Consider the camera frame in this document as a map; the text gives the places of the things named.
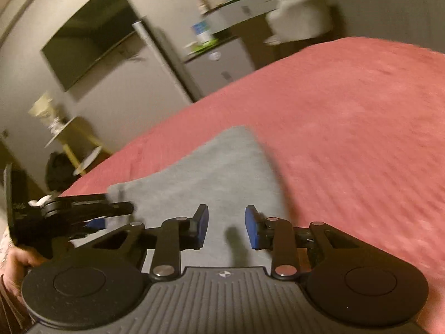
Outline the person left hand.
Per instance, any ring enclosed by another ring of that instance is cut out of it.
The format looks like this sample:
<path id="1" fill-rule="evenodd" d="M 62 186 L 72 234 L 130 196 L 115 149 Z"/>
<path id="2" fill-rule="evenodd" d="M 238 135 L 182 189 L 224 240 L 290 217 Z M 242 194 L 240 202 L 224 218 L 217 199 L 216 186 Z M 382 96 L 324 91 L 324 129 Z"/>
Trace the person left hand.
<path id="1" fill-rule="evenodd" d="M 28 317 L 21 287 L 29 268 L 36 268 L 47 259 L 33 247 L 12 246 L 8 251 L 3 271 L 1 272 L 1 304 L 6 305 L 19 321 Z"/>

